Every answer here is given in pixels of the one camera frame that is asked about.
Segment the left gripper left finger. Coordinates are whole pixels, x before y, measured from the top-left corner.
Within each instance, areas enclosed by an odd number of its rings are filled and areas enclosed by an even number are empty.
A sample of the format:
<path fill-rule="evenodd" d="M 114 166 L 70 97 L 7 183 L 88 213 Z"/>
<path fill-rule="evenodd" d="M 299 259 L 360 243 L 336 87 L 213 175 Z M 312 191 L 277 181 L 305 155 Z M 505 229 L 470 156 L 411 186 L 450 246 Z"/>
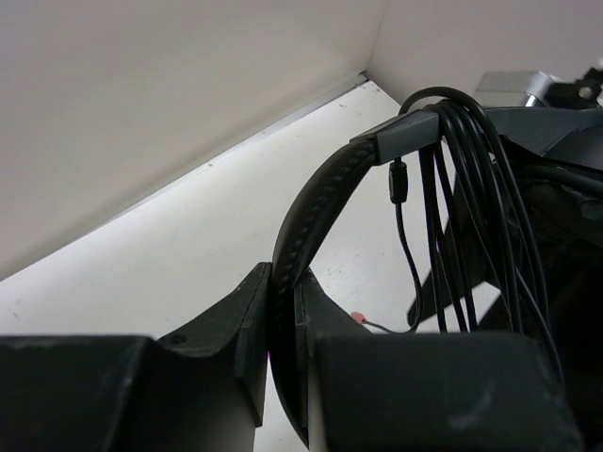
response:
<path fill-rule="evenodd" d="M 271 266 L 159 339 L 5 336 L 5 451 L 250 451 L 262 425 Z"/>

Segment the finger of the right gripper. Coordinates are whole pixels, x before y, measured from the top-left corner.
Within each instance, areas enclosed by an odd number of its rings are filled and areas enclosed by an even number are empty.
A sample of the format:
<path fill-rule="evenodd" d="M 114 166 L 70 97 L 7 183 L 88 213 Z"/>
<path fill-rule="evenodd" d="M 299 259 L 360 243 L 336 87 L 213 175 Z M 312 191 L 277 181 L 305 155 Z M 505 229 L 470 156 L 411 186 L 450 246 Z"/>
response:
<path fill-rule="evenodd" d="M 464 316 L 463 331 L 502 331 L 504 303 L 501 298 L 495 299 L 483 317 L 477 317 L 473 289 L 481 283 L 497 285 L 497 280 L 482 249 L 460 184 L 456 183 L 454 188 L 446 186 L 443 192 L 448 223 L 444 232 L 435 235 L 435 263 L 419 287 L 407 321 L 413 328 L 433 316 L 440 318 L 438 308 L 452 306 L 455 313 Z"/>

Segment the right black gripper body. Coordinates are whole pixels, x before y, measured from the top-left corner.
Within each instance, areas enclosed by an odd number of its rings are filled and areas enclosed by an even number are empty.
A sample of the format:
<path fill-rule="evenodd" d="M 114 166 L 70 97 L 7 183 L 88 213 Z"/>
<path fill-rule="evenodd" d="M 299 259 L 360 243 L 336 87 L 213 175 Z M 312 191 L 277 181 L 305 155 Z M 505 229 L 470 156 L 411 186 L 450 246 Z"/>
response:
<path fill-rule="evenodd" d="M 554 82 L 546 90 L 545 102 L 556 108 L 583 110 L 602 107 L 602 68 L 592 67 L 573 82 Z"/>

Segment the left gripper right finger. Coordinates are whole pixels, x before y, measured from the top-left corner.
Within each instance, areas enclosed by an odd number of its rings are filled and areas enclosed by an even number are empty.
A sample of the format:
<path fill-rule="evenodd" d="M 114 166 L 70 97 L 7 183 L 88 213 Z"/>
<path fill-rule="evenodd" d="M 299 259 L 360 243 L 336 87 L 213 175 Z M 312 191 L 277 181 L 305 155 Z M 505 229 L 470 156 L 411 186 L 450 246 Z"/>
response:
<path fill-rule="evenodd" d="M 540 348 L 506 332 L 372 333 L 306 274 L 295 288 L 313 451 L 580 451 Z"/>

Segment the black headphones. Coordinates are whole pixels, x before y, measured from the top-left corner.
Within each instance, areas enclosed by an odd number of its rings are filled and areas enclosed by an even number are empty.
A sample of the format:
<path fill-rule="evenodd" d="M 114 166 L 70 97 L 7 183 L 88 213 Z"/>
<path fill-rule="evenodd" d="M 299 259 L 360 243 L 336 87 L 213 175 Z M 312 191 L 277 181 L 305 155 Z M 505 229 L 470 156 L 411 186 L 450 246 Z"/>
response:
<path fill-rule="evenodd" d="M 602 440 L 602 112 L 551 107 L 484 109 L 442 99 L 354 138 L 291 205 L 272 258 L 269 352 L 278 396 L 305 446 L 307 354 L 298 344 L 294 292 L 351 194 L 387 165 L 390 198 L 408 193 L 403 158 L 423 176 L 428 257 L 444 232 L 444 187 L 460 189 L 497 285 L 472 291 L 477 317 L 501 298 L 502 331 L 461 329 L 452 306 L 399 333 L 506 332 L 546 358 L 583 440 Z"/>

